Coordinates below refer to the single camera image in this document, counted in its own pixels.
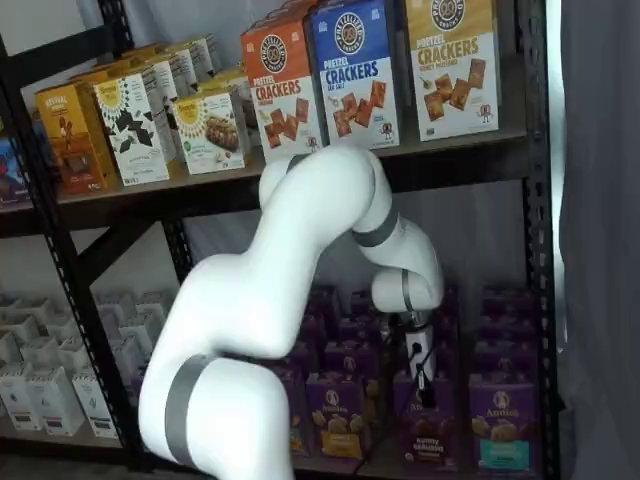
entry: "cracker box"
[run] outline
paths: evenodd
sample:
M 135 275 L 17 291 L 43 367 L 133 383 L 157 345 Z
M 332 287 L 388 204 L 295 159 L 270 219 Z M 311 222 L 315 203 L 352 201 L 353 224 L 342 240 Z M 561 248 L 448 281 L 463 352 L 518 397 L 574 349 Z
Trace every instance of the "cracker box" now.
M 95 91 L 124 185 L 176 175 L 180 162 L 154 69 L 128 70 Z
M 437 469 L 456 468 L 456 419 L 453 382 L 432 382 L 435 408 L 425 408 L 415 382 L 405 372 L 393 381 L 396 415 L 401 420 L 402 452 L 407 462 Z
M 27 377 L 27 388 L 49 435 L 72 437 L 84 423 L 71 381 L 64 368 L 37 370 Z
M 322 453 L 361 459 L 371 442 L 361 378 L 338 372 L 312 373 L 307 398 Z
M 400 144 L 386 0 L 329 2 L 313 15 L 318 70 L 331 143 L 374 149 Z
M 0 137 L 0 205 L 29 199 L 18 159 L 8 138 Z
M 189 173 L 245 167 L 251 143 L 235 87 L 208 90 L 178 100 L 173 111 Z
M 306 11 L 288 11 L 241 37 L 267 162 L 313 153 L 327 144 Z
M 533 383 L 494 383 L 471 375 L 471 429 L 478 467 L 534 473 L 537 416 Z
M 33 372 L 29 362 L 12 363 L 0 369 L 0 397 L 15 429 L 42 430 L 42 419 L 27 388 L 27 377 Z
M 498 129 L 493 0 L 405 0 L 422 141 Z
M 109 407 L 104 400 L 102 389 L 92 368 L 87 368 L 73 376 L 73 388 L 78 395 L 93 434 L 100 438 L 118 439 L 118 432 L 111 420 Z
M 118 184 L 92 87 L 74 82 L 42 90 L 36 104 L 55 165 L 68 193 L 104 191 Z

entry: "white robotic arm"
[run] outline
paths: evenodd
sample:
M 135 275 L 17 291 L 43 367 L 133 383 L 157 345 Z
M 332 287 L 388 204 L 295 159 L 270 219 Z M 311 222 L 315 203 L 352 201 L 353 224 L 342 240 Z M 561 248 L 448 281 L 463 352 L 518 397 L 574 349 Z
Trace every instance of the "white robotic arm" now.
M 207 258 L 184 282 L 140 396 L 147 447 L 220 480 L 293 478 L 279 379 L 221 354 L 289 353 L 320 254 L 336 238 L 353 230 L 364 255 L 385 267 L 372 287 L 379 310 L 431 310 L 443 295 L 431 242 L 393 210 L 370 152 L 328 147 L 300 162 L 268 165 L 260 203 L 249 249 Z

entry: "blue cracker box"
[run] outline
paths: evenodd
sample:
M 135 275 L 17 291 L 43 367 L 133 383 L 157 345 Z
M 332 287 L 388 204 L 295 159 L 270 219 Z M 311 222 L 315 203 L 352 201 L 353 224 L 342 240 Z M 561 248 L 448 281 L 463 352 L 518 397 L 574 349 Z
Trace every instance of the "blue cracker box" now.
M 329 1 L 313 15 L 317 70 L 331 143 L 400 144 L 393 8 L 385 0 Z
M 0 204 L 29 199 L 18 159 L 8 138 L 0 138 Z

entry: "yellow cracker box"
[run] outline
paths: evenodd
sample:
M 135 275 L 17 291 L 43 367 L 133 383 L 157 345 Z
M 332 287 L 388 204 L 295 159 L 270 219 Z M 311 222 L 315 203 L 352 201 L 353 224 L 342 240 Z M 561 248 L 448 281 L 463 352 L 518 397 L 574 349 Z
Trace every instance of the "yellow cracker box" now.
M 492 0 L 406 0 L 420 139 L 497 130 Z

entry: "pretzel crackers box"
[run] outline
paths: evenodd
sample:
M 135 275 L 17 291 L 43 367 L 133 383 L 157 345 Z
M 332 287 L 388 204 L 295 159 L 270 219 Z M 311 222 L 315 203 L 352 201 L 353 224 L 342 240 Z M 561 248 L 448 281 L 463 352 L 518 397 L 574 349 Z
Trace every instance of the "pretzel crackers box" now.
M 400 144 L 386 0 L 329 2 L 313 15 L 318 70 L 331 143 Z
M 306 29 L 306 12 L 307 8 L 284 11 L 242 35 L 267 162 L 313 153 L 327 143 L 320 89 L 309 60 L 313 40 Z
M 406 0 L 420 139 L 498 129 L 493 0 Z

